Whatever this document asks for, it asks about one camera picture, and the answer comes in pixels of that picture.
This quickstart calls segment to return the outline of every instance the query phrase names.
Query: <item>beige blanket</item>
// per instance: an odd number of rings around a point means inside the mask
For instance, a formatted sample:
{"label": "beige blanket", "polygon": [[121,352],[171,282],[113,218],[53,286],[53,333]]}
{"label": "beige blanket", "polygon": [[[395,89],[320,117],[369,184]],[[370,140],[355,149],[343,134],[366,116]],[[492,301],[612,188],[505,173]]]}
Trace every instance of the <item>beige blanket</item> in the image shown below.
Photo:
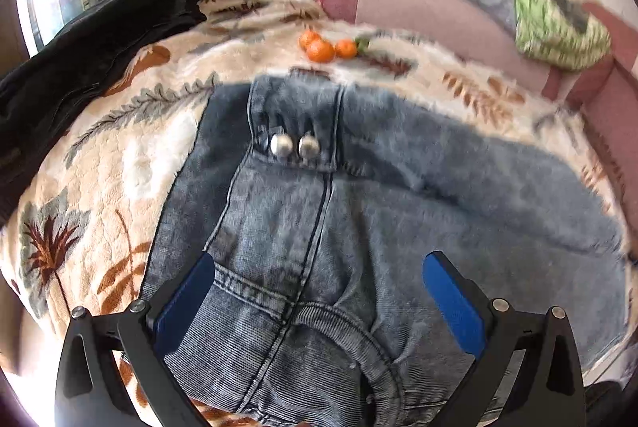
{"label": "beige blanket", "polygon": [[[580,117],[500,72],[466,63],[407,31],[332,22],[312,0],[204,0],[200,7],[205,23],[144,47],[122,79],[82,112],[0,232],[4,277],[38,324],[56,336],[64,336],[74,306],[106,314],[124,310],[137,296],[163,203],[193,146],[207,98],[216,85],[261,73],[313,70],[342,84],[383,87],[481,134],[548,151],[626,231]],[[331,41],[365,35],[369,52],[312,63],[297,45],[304,28]],[[120,369],[142,418],[156,424],[130,368],[121,362]],[[201,407],[216,425],[252,422]]]}

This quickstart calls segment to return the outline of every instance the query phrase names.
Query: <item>jeans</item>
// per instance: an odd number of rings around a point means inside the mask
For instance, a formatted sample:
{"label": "jeans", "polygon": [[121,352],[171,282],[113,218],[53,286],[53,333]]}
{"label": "jeans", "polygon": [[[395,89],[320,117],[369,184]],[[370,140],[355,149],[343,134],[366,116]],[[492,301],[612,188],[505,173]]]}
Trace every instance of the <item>jeans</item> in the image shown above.
{"label": "jeans", "polygon": [[[304,135],[314,158],[297,151]],[[274,426],[427,424],[473,360],[423,286],[427,253],[516,309],[565,308],[586,369],[626,329],[619,245],[556,157],[380,89],[262,76],[216,87],[142,297],[193,249],[214,258],[215,284],[165,357],[191,397]]]}

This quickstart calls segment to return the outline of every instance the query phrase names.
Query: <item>pearl button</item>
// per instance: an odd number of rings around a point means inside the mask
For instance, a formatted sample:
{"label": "pearl button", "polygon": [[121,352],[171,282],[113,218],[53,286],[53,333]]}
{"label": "pearl button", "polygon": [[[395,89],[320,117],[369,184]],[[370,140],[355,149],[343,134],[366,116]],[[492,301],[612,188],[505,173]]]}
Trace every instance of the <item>pearl button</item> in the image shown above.
{"label": "pearl button", "polygon": [[270,151],[277,157],[288,157],[294,148],[288,134],[275,134],[270,139]]}
{"label": "pearl button", "polygon": [[304,135],[299,140],[299,155],[302,159],[314,159],[320,151],[319,141],[313,135]]}

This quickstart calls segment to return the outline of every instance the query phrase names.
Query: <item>denim garment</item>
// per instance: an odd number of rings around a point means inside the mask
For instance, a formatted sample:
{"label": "denim garment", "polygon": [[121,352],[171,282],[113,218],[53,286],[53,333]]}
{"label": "denim garment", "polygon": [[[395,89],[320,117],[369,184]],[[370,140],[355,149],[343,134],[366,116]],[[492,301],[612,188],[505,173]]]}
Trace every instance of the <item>denim garment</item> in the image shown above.
{"label": "denim garment", "polygon": [[[215,284],[165,357],[189,396],[275,426],[429,422],[472,361],[423,287],[433,250],[488,297],[563,306],[584,369],[624,335],[620,228],[556,157],[379,89],[263,76],[248,90],[212,95],[142,288],[212,232]],[[275,158],[280,132],[314,135],[320,156]]]}

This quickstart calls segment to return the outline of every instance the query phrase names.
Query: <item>orange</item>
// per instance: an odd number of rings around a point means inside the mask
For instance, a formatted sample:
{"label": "orange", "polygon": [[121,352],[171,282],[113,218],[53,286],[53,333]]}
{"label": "orange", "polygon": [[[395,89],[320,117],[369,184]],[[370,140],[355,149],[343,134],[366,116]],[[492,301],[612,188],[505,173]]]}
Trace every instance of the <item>orange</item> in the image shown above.
{"label": "orange", "polygon": [[324,39],[315,40],[305,50],[308,59],[313,62],[327,63],[334,60],[334,47]]}
{"label": "orange", "polygon": [[305,51],[315,40],[321,40],[321,35],[313,30],[305,30],[299,37],[299,47]]}
{"label": "orange", "polygon": [[334,52],[339,58],[354,58],[356,56],[355,41],[349,38],[339,40],[334,46]]}

